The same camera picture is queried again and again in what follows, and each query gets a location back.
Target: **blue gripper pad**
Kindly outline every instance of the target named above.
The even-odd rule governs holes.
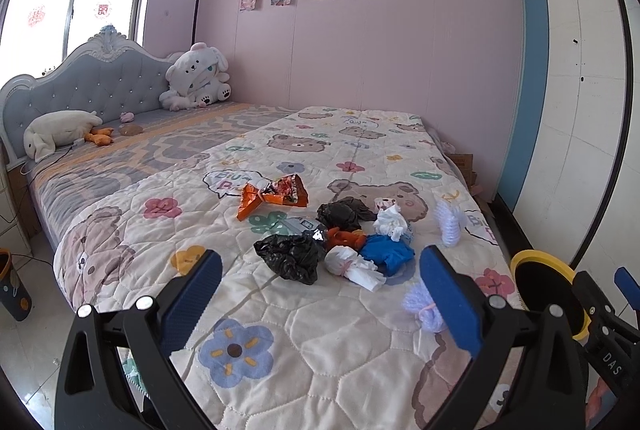
[[[434,245],[422,250],[420,276],[456,345],[460,349],[468,350],[472,358],[478,356],[482,347],[482,320],[479,307],[473,305],[474,300],[478,299],[468,298],[468,291],[464,290],[464,279],[468,277],[457,274]]]
[[[616,271],[614,282],[620,292],[625,296],[634,311],[640,311],[640,286],[626,268],[621,267]]]
[[[172,279],[158,295],[162,307],[160,350],[164,357],[185,347],[221,280],[222,259],[208,249],[188,275]]]

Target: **black plastic bag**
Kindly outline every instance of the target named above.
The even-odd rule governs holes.
[[[318,220],[328,229],[339,227],[340,231],[360,229],[359,220],[372,222],[377,216],[360,199],[345,197],[335,203],[323,204],[318,208]]]
[[[274,273],[306,285],[318,280],[318,263],[326,256],[325,249],[309,235],[271,235],[254,248]]]

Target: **cable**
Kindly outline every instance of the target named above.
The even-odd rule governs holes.
[[[15,208],[15,215],[11,220],[5,219],[5,217],[3,217],[2,215],[0,215],[0,219],[4,220],[7,224],[11,224],[15,219],[17,219],[18,218],[18,214],[20,212],[20,208],[22,207],[22,203],[24,202],[24,198],[27,196],[27,193],[29,193],[29,187],[33,184],[33,181],[36,179],[36,177],[38,177],[38,175],[40,175],[47,168],[52,167],[54,164],[56,164],[56,162],[59,162],[63,157],[65,157],[69,152],[71,152],[72,148],[73,148],[73,146],[69,146],[68,150],[64,154],[62,154],[58,159],[53,161],[50,165],[45,166],[43,169],[39,170],[38,172],[36,172],[35,175],[33,175],[33,178],[28,182],[27,187],[24,190],[22,198],[20,199],[20,202],[18,203],[18,207]]]
[[[22,253],[12,253],[11,256],[23,256],[23,257],[28,258],[30,260],[37,260],[38,262],[42,262],[43,264],[50,265],[51,269],[53,269],[53,264],[51,262],[47,262],[46,260],[43,260],[41,258],[36,258],[34,256],[29,256],[29,255],[23,255]]]

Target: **screw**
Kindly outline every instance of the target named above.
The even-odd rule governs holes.
[[[562,307],[560,307],[560,305],[549,305],[549,312],[551,313],[552,316],[555,316],[556,318],[562,318],[562,315],[564,314],[564,311],[562,311]]]
[[[494,309],[504,309],[507,307],[507,301],[500,295],[489,296],[489,305]]]
[[[92,310],[93,307],[91,307],[91,305],[89,304],[80,305],[80,308],[78,309],[78,316],[81,318],[86,318],[91,314]]]
[[[154,299],[151,296],[142,296],[136,300],[136,307],[140,311],[146,311],[154,304]]]

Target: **orange packaging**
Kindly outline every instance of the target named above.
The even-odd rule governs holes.
[[[262,203],[278,206],[307,207],[309,195],[299,175],[286,175],[259,190],[247,184],[242,189],[238,220],[247,219]]]

